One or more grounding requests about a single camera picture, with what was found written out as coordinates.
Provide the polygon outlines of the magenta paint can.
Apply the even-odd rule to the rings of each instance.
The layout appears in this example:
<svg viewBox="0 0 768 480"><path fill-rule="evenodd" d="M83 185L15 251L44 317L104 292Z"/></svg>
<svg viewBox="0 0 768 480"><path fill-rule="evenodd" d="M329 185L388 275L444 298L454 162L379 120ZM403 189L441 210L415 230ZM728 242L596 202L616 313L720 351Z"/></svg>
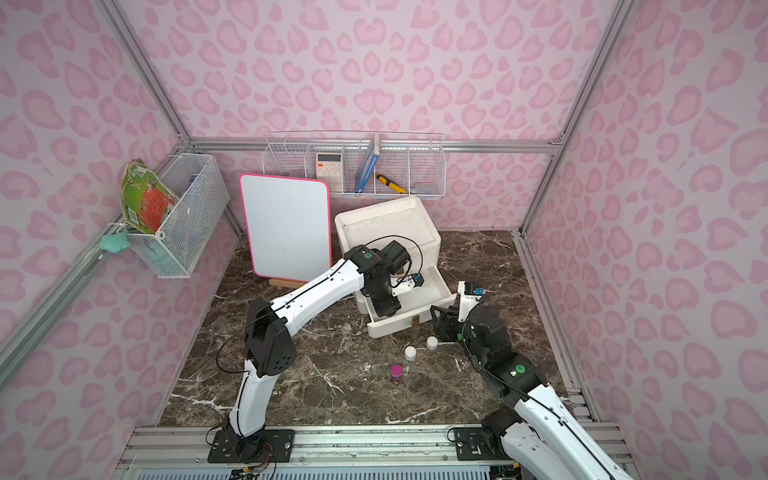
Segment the magenta paint can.
<svg viewBox="0 0 768 480"><path fill-rule="evenodd" d="M404 368L401 364L394 364L390 368L390 378L393 382L400 382L404 377Z"/></svg>

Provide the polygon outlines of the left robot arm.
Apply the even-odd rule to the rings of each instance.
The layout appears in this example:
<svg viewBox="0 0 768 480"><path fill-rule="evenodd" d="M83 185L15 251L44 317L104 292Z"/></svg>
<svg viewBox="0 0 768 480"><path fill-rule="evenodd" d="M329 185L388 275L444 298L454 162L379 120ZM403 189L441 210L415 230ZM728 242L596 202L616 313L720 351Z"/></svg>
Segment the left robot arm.
<svg viewBox="0 0 768 480"><path fill-rule="evenodd" d="M300 288L267 301L251 302L244 326L244 364L241 385L222 430L232 444L261 442L266 410L279 376L297 357L293 337L317 315L340 299L360 292L383 318L401 309L398 294L421 286L421 271L402 235L385 235L380 249L370 243L348 250L341 260Z"/></svg>

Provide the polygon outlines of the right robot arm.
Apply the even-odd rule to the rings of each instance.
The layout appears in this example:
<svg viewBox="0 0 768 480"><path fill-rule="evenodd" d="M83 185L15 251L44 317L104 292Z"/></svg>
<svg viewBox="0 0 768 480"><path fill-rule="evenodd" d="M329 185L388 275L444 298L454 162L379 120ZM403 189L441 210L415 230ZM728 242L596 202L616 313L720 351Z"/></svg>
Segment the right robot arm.
<svg viewBox="0 0 768 480"><path fill-rule="evenodd" d="M503 406L483 420L490 442L536 479L629 479L579 424L546 376L516 351L506 323L484 303L430 308L434 333L467 355Z"/></svg>

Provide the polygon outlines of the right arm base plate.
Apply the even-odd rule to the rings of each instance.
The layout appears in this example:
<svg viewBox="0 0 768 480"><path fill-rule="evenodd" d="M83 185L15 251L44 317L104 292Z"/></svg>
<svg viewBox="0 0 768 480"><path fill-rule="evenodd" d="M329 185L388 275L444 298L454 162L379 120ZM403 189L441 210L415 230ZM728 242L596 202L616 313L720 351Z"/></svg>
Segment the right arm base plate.
<svg viewBox="0 0 768 480"><path fill-rule="evenodd" d="M451 427L446 439L455 447L459 461L511 461L500 441L485 427Z"/></svg>

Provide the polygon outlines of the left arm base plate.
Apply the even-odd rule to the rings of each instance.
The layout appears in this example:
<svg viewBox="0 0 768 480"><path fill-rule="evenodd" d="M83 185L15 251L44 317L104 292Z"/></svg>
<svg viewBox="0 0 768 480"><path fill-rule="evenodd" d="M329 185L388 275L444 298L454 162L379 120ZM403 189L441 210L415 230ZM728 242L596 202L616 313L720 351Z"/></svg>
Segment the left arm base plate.
<svg viewBox="0 0 768 480"><path fill-rule="evenodd" d="M211 464L258 465L288 463L296 431L293 429L263 429L248 438L240 438L231 429L218 431L212 441L207 462Z"/></svg>

